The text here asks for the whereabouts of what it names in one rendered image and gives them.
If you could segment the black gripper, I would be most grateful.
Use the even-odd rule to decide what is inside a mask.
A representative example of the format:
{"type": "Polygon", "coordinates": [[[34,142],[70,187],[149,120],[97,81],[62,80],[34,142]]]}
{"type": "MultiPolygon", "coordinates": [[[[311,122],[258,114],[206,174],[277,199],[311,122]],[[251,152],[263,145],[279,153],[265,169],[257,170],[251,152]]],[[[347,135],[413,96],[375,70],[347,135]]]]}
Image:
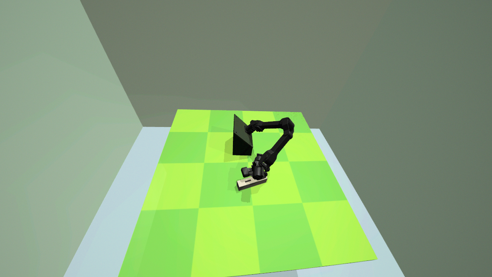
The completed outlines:
{"type": "MultiPolygon", "coordinates": [[[[252,176],[253,175],[253,168],[254,168],[254,165],[251,165],[252,168],[241,168],[241,173],[243,175],[243,177],[248,177],[248,176],[252,176]]],[[[270,168],[265,170],[265,172],[269,172],[270,168]]]]}

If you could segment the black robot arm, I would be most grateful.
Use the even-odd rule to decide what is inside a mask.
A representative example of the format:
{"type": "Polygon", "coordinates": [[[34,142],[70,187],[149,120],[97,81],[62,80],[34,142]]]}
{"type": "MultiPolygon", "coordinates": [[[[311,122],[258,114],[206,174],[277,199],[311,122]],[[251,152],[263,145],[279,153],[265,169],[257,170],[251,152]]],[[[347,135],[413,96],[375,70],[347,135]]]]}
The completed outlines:
{"type": "Polygon", "coordinates": [[[268,173],[264,170],[269,169],[269,167],[274,164],[278,153],[281,152],[281,149],[283,149],[285,144],[293,138],[294,126],[294,123],[289,117],[282,118],[280,121],[271,122],[251,120],[249,125],[244,126],[245,132],[249,135],[254,133],[254,131],[263,132],[265,128],[281,128],[284,131],[284,134],[271,149],[267,150],[264,154],[257,153],[253,162],[253,179],[262,180],[266,178],[268,173]],[[267,165],[263,164],[264,162],[267,165]]]}

